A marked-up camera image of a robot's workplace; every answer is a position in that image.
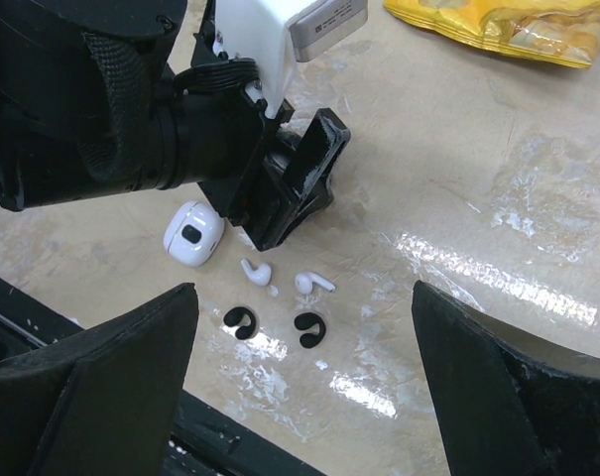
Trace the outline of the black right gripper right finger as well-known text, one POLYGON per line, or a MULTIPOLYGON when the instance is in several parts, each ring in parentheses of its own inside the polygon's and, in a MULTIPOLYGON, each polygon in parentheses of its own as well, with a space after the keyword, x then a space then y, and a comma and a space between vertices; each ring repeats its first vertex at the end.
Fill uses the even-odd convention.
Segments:
POLYGON ((600 475, 600 358, 418 281, 413 323, 453 475, 600 475))

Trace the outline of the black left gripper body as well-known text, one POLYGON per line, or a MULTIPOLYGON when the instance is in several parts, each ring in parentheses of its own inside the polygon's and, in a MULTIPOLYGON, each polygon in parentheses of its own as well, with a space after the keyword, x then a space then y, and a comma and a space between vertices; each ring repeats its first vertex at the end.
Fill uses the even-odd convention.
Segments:
POLYGON ((259 82, 253 59, 194 63, 174 78, 177 182, 198 182, 216 211, 235 226, 254 216, 248 188, 280 125, 277 117, 265 116, 265 99, 247 93, 259 82))

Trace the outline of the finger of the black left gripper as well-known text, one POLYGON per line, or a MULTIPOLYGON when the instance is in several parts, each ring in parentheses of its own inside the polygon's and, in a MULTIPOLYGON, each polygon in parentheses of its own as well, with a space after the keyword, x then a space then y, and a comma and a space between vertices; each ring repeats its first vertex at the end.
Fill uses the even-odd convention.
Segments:
POLYGON ((304 197, 280 177, 263 174, 247 195, 248 219, 242 226, 258 251, 280 246, 307 218, 333 201, 330 179, 318 178, 304 197))
POLYGON ((307 198, 350 139, 350 130, 330 108, 318 109, 285 168, 284 184, 297 198, 307 198))

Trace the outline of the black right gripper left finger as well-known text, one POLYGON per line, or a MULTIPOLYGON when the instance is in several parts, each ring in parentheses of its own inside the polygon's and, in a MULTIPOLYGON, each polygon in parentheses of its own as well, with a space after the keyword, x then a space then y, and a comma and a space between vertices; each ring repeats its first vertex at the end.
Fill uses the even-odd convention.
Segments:
POLYGON ((194 285, 0 361, 0 475, 158 475, 197 327, 194 285))

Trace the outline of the black clip earbud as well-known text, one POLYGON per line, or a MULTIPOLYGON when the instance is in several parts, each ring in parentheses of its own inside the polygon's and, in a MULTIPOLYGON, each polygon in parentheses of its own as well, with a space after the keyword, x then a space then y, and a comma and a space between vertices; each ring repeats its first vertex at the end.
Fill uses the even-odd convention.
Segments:
POLYGON ((258 332, 258 320, 255 312, 245 306, 236 306, 226 312, 223 323, 235 329, 238 340, 248 340, 258 332))
POLYGON ((304 349, 316 347, 325 337, 326 324, 323 318, 314 312, 305 312, 294 320, 297 331, 301 331, 300 345, 304 349))

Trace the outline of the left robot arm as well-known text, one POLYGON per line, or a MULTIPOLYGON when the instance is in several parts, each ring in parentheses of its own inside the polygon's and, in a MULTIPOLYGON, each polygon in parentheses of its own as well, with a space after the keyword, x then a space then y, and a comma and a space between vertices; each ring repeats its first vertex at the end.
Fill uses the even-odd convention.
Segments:
POLYGON ((209 1, 190 65, 183 1, 0 1, 0 206, 200 186, 258 250, 333 199, 350 139, 330 109, 288 129, 296 66, 362 26, 363 1, 209 1))

